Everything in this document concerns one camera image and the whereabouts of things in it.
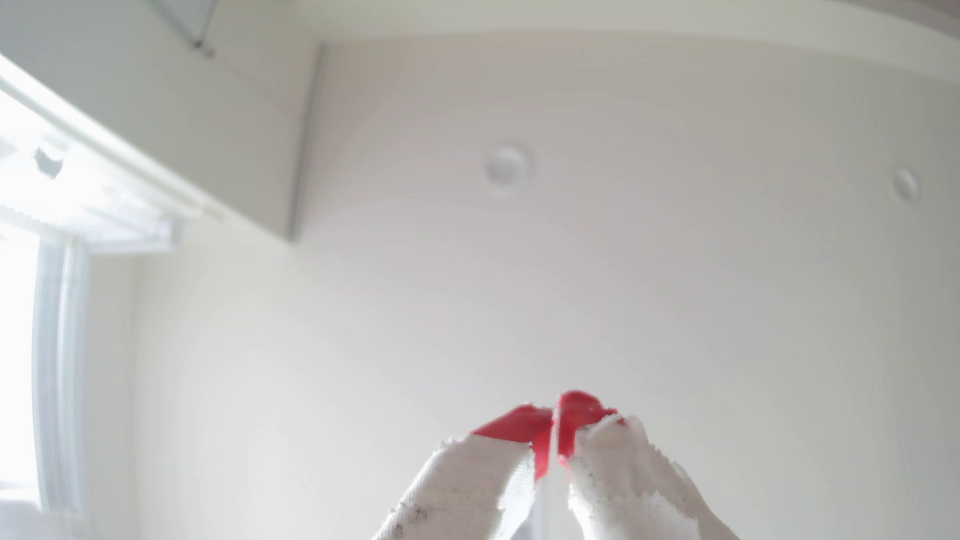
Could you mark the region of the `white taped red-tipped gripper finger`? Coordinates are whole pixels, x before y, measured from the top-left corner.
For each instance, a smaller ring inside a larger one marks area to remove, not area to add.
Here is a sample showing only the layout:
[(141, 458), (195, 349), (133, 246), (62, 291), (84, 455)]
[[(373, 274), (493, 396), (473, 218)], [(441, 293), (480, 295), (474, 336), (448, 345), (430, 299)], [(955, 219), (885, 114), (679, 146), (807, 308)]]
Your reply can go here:
[(444, 442), (374, 539), (511, 539), (549, 467), (554, 411), (523, 404)]
[(642, 421), (586, 392), (558, 398), (558, 461), (585, 539), (737, 539)]

